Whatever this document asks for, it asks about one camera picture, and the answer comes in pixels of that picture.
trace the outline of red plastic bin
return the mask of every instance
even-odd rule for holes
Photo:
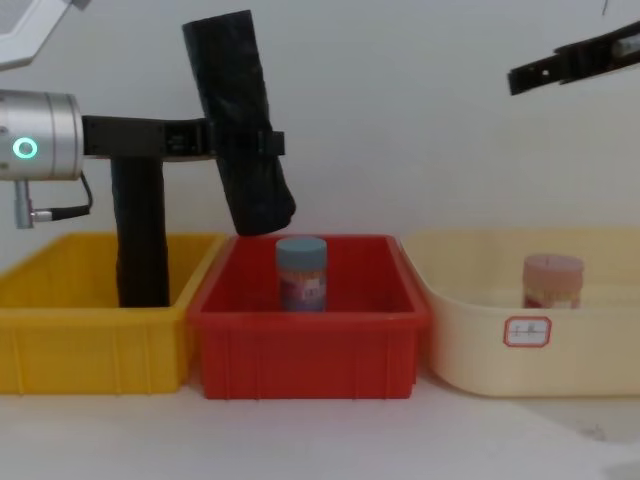
[[[322,236],[327,311],[280,308],[275,244],[230,241],[189,309],[210,399],[407,398],[428,309],[392,237]]]

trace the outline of jar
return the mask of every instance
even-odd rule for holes
[[[290,237],[276,243],[282,309],[322,312],[327,295],[327,242],[317,237]]]
[[[584,263],[566,255],[531,255],[525,259],[525,308],[578,308]]]

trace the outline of pink lid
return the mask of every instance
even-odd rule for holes
[[[566,255],[531,255],[524,261],[522,279],[535,290],[575,292],[582,288],[584,263]]]

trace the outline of red label sticker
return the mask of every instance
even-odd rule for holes
[[[504,323],[504,344],[513,348],[542,348],[551,339],[549,317],[511,317]]]

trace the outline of black bracket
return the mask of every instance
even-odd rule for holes
[[[197,120],[82,117],[84,154],[99,157],[279,156],[284,133],[219,128]]]
[[[509,72],[511,95],[518,95],[554,82],[575,82],[640,63],[640,52],[620,54],[620,40],[640,34],[640,22],[583,42],[554,50],[552,57],[538,60]]]

